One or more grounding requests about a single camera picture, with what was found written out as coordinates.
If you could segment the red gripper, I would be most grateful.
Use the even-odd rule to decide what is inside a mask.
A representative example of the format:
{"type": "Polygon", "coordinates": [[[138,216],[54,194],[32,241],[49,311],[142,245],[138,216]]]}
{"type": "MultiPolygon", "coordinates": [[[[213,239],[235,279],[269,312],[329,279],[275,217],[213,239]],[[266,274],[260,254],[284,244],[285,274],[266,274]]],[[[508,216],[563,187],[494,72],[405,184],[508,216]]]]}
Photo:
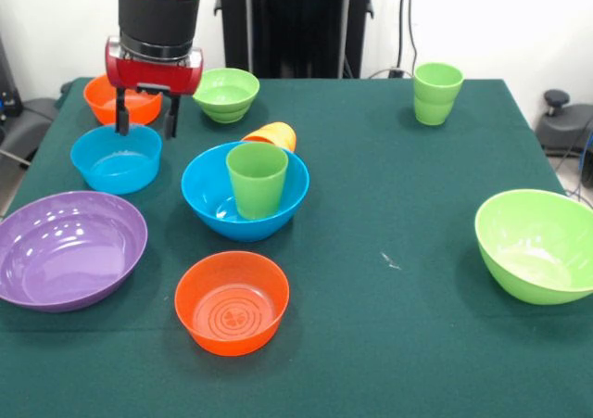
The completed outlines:
{"type": "Polygon", "coordinates": [[[116,89],[115,130],[129,133],[129,112],[125,106],[125,89],[167,93],[170,107],[164,117],[164,137],[176,137],[180,95],[193,95],[203,72],[203,53],[192,47],[185,57],[173,61],[156,61],[131,54],[120,43],[119,36],[110,36],[105,47],[107,78],[116,89]]]}

